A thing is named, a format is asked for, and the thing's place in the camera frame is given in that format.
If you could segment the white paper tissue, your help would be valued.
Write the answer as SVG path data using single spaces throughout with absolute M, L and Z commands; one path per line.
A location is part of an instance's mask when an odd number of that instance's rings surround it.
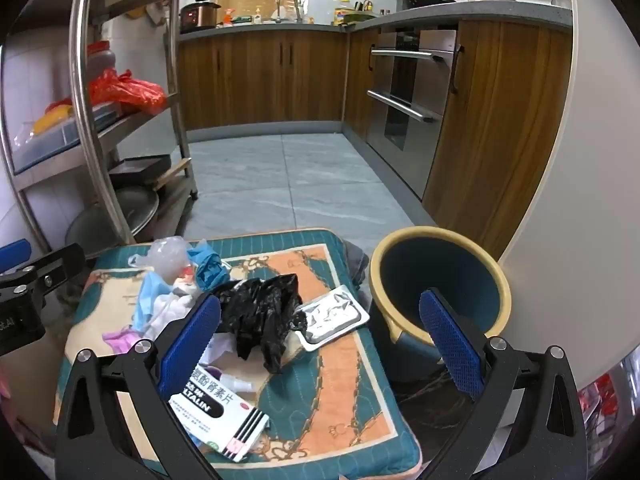
M 184 318 L 201 295 L 196 285 L 179 285 L 168 294 L 158 296 L 153 302 L 152 315 L 142 330 L 145 339 L 155 340 L 172 321 Z

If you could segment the clear plastic bag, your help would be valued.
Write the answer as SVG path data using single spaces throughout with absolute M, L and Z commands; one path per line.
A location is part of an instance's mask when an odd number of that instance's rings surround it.
M 154 240 L 145 255 L 131 256 L 128 264 L 132 268 L 152 270 L 166 283 L 172 283 L 190 268 L 190 247 L 181 236 L 161 238 Z

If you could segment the chrome kitchen faucet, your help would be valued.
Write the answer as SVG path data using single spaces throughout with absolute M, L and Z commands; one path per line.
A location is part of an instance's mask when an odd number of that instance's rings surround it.
M 303 13 L 300 0 L 276 0 L 276 22 L 284 21 L 303 23 Z

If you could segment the white medicine box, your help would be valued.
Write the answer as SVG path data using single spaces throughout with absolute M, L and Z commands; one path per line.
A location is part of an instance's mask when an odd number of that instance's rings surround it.
M 169 399 L 169 406 L 189 436 L 233 463 L 250 454 L 270 423 L 265 412 L 200 366 L 182 391 Z

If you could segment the red plastic bag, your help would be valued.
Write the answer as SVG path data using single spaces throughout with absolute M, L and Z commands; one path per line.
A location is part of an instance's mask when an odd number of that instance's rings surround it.
M 167 93 L 159 84 L 136 79 L 130 70 L 119 74 L 114 68 L 106 68 L 89 82 L 89 96 L 92 105 L 120 103 L 151 115 L 160 114 L 168 103 Z

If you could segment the blue glove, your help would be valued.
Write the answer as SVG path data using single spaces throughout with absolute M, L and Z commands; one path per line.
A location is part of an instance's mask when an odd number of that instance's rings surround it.
M 228 268 L 207 240 L 200 240 L 191 247 L 188 250 L 188 258 L 195 268 L 195 281 L 202 292 L 210 292 L 230 281 Z

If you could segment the blue face mask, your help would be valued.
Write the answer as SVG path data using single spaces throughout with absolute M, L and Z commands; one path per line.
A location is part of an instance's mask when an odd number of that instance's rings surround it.
M 134 307 L 131 327 L 138 333 L 143 333 L 145 327 L 151 322 L 154 314 L 154 302 L 159 296 L 168 295 L 172 287 L 154 271 L 145 274 L 138 293 L 137 303 Z

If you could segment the wooden kitchen cabinets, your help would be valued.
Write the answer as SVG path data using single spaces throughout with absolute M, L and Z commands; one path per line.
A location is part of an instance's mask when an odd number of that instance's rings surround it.
M 524 217 L 558 133 L 572 36 L 546 26 L 462 21 L 442 130 L 420 198 L 442 228 L 494 257 Z M 186 128 L 342 120 L 367 141 L 381 29 L 238 32 L 184 40 Z

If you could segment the black box on shelf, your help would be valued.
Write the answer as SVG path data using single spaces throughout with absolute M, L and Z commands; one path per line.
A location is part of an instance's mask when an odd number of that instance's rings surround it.
M 168 154 L 131 157 L 108 170 L 108 175 L 114 188 L 130 188 L 152 184 L 170 167 Z

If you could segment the stainless steel shelf rack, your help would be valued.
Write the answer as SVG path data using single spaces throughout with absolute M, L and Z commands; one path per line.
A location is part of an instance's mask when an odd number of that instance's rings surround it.
M 38 252 L 87 256 L 175 235 L 198 189 L 178 92 L 179 0 L 26 0 L 1 45 L 1 160 Z M 106 68 L 159 84 L 157 115 L 92 105 Z M 145 186 L 114 188 L 125 158 L 163 155 Z

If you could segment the white refrigerator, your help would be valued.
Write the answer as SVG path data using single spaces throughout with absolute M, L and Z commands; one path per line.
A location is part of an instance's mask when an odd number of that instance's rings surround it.
M 500 263 L 506 340 L 560 346 L 585 387 L 639 342 L 639 47 L 611 0 L 572 3 L 561 125 Z

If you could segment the black plastic bag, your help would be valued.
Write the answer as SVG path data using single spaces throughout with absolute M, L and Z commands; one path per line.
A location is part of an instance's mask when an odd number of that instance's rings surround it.
M 216 287 L 213 295 L 221 307 L 218 330 L 235 336 L 238 357 L 246 361 L 250 352 L 259 348 L 265 369 L 279 374 L 286 337 L 307 329 L 306 315 L 298 310 L 303 303 L 297 275 L 228 282 Z

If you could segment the rice cooker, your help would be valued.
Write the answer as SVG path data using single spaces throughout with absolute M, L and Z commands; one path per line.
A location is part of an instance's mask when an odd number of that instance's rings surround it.
M 194 0 L 180 10 L 180 32 L 196 32 L 201 29 L 215 28 L 217 12 L 221 5 L 212 0 Z

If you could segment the silver blister pack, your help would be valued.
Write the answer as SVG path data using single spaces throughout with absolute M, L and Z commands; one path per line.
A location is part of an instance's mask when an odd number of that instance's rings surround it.
M 307 352 L 320 349 L 366 325 L 370 320 L 369 312 L 346 285 L 338 286 L 308 304 L 299 306 L 295 313 L 300 313 L 306 320 L 306 327 L 294 330 L 294 333 Z

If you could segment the stainless steel built-in oven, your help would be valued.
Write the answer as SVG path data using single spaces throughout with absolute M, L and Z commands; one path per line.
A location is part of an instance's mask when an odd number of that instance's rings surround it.
M 456 55 L 454 29 L 386 32 L 371 48 L 367 141 L 416 196 L 435 156 Z

